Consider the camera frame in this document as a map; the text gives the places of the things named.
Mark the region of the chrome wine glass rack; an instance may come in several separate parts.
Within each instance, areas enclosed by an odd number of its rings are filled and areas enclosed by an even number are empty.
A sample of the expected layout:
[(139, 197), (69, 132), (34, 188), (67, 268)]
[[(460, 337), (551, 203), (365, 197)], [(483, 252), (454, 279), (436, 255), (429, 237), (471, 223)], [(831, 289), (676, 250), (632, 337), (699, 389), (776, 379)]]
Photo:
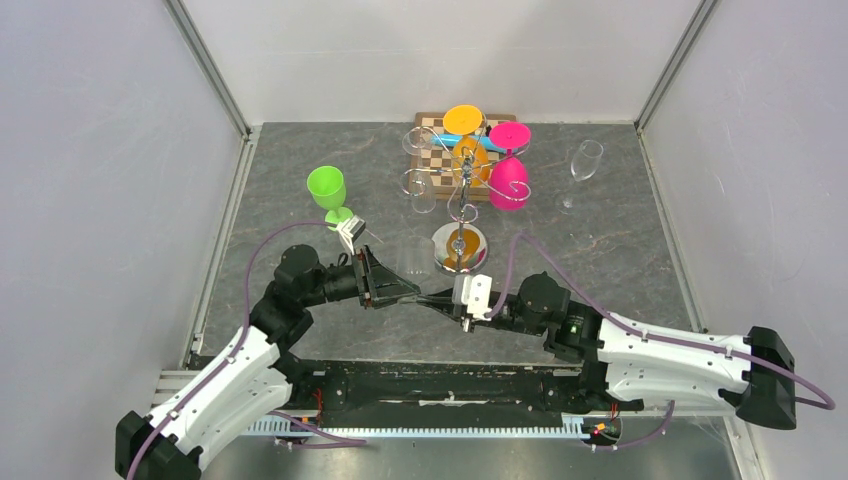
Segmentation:
[[(424, 128), (432, 131), (432, 136), (439, 135), (430, 127)], [(487, 128), (486, 122), (486, 126), (482, 127), (476, 136), (480, 139), (484, 136), (489, 137), (492, 129), (493, 128)], [(517, 154), (519, 159), (520, 156), (526, 152), (530, 143)], [(490, 174), (495, 165), (504, 157), (505, 155), (495, 162), (488, 162)], [(454, 158), (452, 153), (451, 160), (454, 163), (458, 163), (459, 166), (449, 170), (430, 170), (430, 173), (443, 173), (450, 171), (454, 175), (459, 174), (459, 182), (447, 200), (447, 209), (450, 221), (440, 227), (440, 229), (433, 234), (433, 242), (435, 244), (434, 258), (436, 265), (447, 272), (469, 273), (481, 267), (484, 263), (488, 254), (488, 241), (485, 235), (473, 226), (473, 223), (479, 217), (479, 212), (478, 207), (475, 204), (475, 200), (469, 197), (469, 189), (471, 188), (471, 161), (465, 160), (464, 164), (460, 165), (460, 161)], [(404, 172), (403, 179), (401, 181), (401, 190), (406, 195), (405, 173), (408, 170), (409, 168)], [(489, 179), (483, 183), (483, 186), (488, 190), (487, 202), (490, 203), (488, 181)]]

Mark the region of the green plastic wine glass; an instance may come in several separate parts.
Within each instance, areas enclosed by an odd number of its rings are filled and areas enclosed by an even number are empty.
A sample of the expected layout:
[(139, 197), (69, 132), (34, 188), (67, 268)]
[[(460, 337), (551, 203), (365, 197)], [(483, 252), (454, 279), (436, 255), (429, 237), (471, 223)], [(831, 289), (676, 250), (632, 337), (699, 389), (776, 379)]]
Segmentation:
[(337, 167), (325, 165), (314, 169), (307, 177), (306, 186), (316, 204), (326, 211), (324, 221), (331, 229), (353, 217), (353, 212), (344, 206), (346, 183)]

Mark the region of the clear wine glass front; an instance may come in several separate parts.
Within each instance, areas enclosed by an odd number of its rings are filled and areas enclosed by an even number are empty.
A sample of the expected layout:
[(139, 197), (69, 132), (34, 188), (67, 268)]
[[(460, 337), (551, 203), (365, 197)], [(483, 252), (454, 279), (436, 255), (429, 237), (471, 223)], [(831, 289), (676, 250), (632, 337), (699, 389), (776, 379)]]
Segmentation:
[(407, 283), (417, 286), (419, 295), (427, 295), (432, 290), (434, 249), (433, 240), (421, 236), (407, 239), (399, 249), (396, 273)]

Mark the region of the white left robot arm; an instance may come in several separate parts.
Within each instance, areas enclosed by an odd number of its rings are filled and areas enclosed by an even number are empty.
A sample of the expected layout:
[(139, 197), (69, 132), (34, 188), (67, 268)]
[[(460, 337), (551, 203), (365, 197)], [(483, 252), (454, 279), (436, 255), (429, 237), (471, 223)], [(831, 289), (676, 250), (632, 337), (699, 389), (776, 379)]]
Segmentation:
[(311, 401), (312, 372), (290, 351), (314, 323), (310, 307), (356, 299), (377, 309), (420, 292), (368, 247), (329, 266), (311, 246), (286, 249), (229, 346), (148, 414), (131, 411), (119, 421), (116, 472), (124, 479), (200, 478), (253, 423), (285, 404)]

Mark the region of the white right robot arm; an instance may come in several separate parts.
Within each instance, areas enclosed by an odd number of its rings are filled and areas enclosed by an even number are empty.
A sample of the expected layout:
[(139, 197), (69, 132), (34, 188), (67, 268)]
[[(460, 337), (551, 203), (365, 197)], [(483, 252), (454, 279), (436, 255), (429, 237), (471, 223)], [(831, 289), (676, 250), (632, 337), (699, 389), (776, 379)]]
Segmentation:
[(547, 273), (522, 281), (501, 309), (485, 275), (461, 275), (453, 288), (416, 302), (468, 327), (541, 336), (556, 358), (582, 366), (580, 400), (645, 405), (675, 400), (703, 408), (730, 406), (735, 415), (775, 430), (797, 426), (793, 355), (779, 334), (755, 326), (745, 335), (711, 335), (659, 327), (618, 314), (603, 316), (575, 301)]

